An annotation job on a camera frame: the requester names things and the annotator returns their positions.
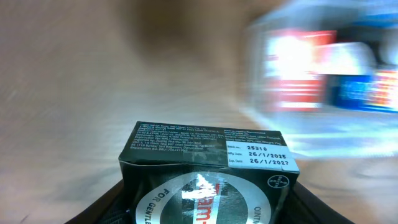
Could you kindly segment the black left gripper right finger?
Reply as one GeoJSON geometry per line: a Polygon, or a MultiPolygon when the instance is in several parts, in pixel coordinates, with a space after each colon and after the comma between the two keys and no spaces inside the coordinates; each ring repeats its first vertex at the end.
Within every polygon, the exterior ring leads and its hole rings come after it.
{"type": "Polygon", "coordinates": [[[285,202],[285,224],[354,224],[297,182],[285,202]]]}

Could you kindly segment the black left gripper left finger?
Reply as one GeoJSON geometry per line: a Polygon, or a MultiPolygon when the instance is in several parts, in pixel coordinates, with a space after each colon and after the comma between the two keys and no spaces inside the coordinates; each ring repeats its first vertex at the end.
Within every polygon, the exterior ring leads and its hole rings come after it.
{"type": "Polygon", "coordinates": [[[65,224],[128,224],[131,222],[120,180],[88,208],[65,224]]]}

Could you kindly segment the dark green ointment box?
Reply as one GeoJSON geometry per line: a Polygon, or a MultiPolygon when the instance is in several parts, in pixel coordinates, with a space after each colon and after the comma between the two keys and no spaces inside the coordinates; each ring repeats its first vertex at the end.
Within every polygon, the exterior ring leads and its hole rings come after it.
{"type": "Polygon", "coordinates": [[[119,155],[134,223],[262,223],[299,168],[278,131],[136,123],[119,155]]]}

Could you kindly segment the red Panadol box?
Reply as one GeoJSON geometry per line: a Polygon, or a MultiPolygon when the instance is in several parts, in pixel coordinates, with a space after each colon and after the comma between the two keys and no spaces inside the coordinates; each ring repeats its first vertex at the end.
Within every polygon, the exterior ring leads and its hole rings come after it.
{"type": "Polygon", "coordinates": [[[264,110],[317,111],[323,106],[328,59],[334,30],[281,29],[267,33],[264,49],[264,110]]]}

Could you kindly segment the clear plastic container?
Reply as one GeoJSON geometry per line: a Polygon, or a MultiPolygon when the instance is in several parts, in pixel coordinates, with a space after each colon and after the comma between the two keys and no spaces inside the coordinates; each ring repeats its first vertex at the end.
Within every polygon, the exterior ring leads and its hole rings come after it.
{"type": "Polygon", "coordinates": [[[326,75],[323,106],[317,111],[264,110],[264,49],[267,33],[281,29],[307,32],[348,27],[371,14],[396,12],[397,1],[286,1],[255,18],[247,29],[246,112],[263,126],[280,131],[290,150],[303,157],[397,155],[397,113],[339,108],[331,104],[326,75]]]}

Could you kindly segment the blue Kool Fever box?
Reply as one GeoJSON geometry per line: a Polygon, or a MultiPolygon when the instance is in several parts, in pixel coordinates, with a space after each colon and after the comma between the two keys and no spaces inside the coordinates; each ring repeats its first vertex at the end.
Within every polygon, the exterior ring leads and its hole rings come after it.
{"type": "Polygon", "coordinates": [[[339,108],[397,113],[397,13],[366,15],[337,30],[336,43],[368,45],[376,67],[366,75],[329,75],[330,101],[339,108]]]}

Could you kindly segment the white Panadol box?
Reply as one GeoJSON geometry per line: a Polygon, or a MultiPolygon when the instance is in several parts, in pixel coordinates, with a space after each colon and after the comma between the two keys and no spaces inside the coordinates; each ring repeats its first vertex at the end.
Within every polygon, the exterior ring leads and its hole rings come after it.
{"type": "Polygon", "coordinates": [[[316,71],[325,75],[366,75],[376,67],[371,48],[362,42],[322,45],[316,71]]]}

